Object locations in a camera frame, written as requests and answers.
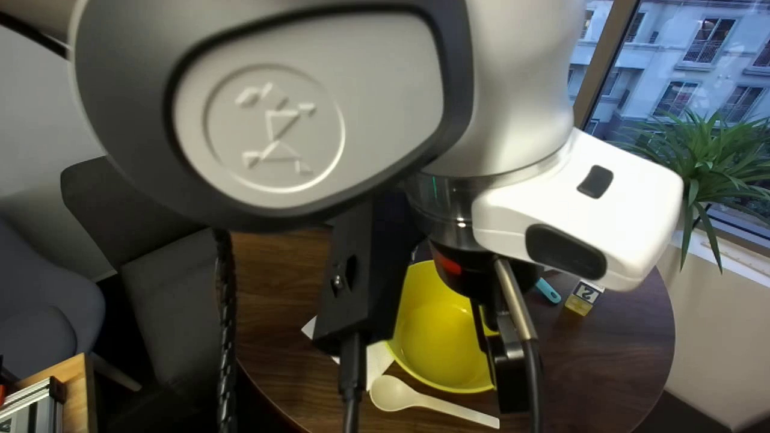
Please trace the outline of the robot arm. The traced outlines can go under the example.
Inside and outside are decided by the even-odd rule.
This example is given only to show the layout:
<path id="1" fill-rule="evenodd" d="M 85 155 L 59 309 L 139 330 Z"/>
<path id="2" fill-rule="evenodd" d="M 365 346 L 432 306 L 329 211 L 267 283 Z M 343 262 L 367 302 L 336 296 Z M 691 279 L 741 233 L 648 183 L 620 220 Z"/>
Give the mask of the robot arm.
<path id="1" fill-rule="evenodd" d="M 316 338 L 348 379 L 431 245 L 504 409 L 542 409 L 537 268 L 636 289 L 683 183 L 575 126 L 585 0 L 77 0 L 80 105 L 115 167 L 215 227 L 334 226 Z"/>

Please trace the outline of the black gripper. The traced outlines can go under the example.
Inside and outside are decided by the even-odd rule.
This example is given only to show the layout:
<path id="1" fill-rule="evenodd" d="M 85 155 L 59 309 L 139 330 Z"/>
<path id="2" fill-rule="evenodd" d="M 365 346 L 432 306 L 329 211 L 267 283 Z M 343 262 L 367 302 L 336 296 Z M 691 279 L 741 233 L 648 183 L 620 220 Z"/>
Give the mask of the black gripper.
<path id="1" fill-rule="evenodd" d="M 431 245 L 441 279 L 471 300 L 479 346 L 502 413 L 538 410 L 538 336 L 525 292 L 538 268 L 479 250 Z"/>

